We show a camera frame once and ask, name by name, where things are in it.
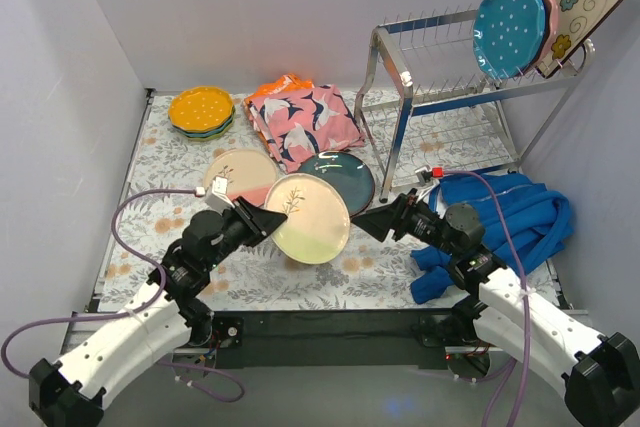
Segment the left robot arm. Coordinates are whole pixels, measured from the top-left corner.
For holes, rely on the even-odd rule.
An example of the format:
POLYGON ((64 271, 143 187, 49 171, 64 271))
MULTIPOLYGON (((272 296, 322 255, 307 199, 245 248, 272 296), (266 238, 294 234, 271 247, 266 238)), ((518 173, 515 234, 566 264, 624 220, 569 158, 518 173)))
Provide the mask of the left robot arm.
POLYGON ((287 220, 239 197, 196 213, 160 266, 115 315, 55 362, 29 372, 29 406, 47 426, 96 426, 113 400, 174 349, 205 345, 212 314, 198 296, 210 273, 242 246, 254 247, 287 220))

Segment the cream rimmed plate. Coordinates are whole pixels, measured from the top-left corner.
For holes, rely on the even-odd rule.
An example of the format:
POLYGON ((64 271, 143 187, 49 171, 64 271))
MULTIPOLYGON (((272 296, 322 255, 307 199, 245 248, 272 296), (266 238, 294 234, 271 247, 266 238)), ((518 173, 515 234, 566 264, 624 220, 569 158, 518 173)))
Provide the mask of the cream rimmed plate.
POLYGON ((318 177, 296 173, 279 179, 270 188, 264 207, 287 216, 272 239, 287 257, 299 263, 328 263, 347 244, 347 206, 336 189, 318 177))

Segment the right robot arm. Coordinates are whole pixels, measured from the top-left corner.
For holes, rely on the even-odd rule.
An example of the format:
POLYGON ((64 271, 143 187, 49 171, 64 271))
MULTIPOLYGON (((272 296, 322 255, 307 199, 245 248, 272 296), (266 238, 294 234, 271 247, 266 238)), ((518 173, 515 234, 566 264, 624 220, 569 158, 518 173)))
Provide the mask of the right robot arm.
POLYGON ((450 257, 446 270, 468 296, 456 305, 454 336, 464 344, 483 340, 534 372, 564 400, 583 426, 620 426, 639 409, 639 354, 621 333, 588 327, 519 279, 482 242, 484 227, 468 204, 433 212, 414 191, 353 219, 382 241, 405 235, 450 257))

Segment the yellow polka dot plate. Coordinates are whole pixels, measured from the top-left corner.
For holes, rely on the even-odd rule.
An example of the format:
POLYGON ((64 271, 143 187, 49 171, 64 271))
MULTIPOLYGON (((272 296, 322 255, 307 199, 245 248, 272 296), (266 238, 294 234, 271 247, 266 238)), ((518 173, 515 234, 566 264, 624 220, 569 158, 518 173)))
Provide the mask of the yellow polka dot plate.
POLYGON ((168 109, 171 124, 183 131, 204 133, 221 127, 234 115, 230 94, 218 87, 199 86, 180 93, 168 109))

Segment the green polka dot plate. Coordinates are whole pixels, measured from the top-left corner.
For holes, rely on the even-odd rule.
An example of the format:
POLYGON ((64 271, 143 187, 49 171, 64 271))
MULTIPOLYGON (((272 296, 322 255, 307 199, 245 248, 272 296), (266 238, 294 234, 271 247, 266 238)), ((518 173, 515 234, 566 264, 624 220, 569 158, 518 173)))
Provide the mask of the green polka dot plate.
POLYGON ((202 132, 202 133, 187 132, 182 129, 179 129, 178 127, 173 127, 173 130, 189 140, 204 142, 204 141, 220 138, 226 132, 228 132, 232 126, 233 126, 233 123, 229 122, 218 129, 214 129, 212 131, 202 132))

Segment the blue polka dot plate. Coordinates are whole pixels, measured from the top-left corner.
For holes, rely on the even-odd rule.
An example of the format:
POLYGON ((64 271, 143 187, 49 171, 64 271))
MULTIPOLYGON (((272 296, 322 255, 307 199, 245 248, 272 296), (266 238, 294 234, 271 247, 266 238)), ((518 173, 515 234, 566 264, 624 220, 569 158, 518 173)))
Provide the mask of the blue polka dot plate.
POLYGON ((223 124, 221 124, 219 127, 214 128, 212 130, 206 131, 206 132, 192 132, 192 131, 186 131, 183 130, 177 126, 174 126, 173 129, 178 132, 179 134, 182 134, 188 138, 192 138, 192 139, 205 139, 205 138, 209 138, 209 137, 216 137, 219 135, 223 135, 226 131, 229 130, 229 128, 232 126, 234 122, 234 117, 230 116, 223 124))

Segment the dark teal plate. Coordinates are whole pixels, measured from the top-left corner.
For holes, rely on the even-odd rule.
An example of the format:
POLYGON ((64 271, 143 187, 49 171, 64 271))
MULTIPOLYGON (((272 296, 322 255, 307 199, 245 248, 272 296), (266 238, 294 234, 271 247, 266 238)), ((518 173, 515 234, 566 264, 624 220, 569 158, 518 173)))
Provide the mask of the dark teal plate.
POLYGON ((315 176, 330 184, 341 196, 351 217, 372 202, 375 179, 371 169, 348 152, 325 151, 304 161, 298 173, 315 176))

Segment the cream and pink plate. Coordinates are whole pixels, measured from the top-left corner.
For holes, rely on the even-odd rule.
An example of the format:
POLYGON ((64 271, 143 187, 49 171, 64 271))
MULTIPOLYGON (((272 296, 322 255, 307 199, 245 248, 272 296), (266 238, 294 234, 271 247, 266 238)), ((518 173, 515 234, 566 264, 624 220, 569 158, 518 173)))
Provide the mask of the cream and pink plate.
POLYGON ((230 200, 243 197, 260 207, 278 174, 278 167, 266 153, 232 149, 215 158, 204 176, 203 186, 209 188, 217 177, 225 178, 226 196, 230 200))

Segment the light blue plate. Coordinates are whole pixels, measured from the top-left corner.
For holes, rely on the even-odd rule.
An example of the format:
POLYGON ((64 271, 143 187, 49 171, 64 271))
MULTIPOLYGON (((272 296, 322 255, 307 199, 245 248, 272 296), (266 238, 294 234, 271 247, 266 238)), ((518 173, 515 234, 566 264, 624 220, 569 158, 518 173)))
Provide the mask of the light blue plate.
POLYGON ((547 16, 543 0, 483 0, 473 26, 473 53, 494 80, 525 72, 543 44, 547 16))

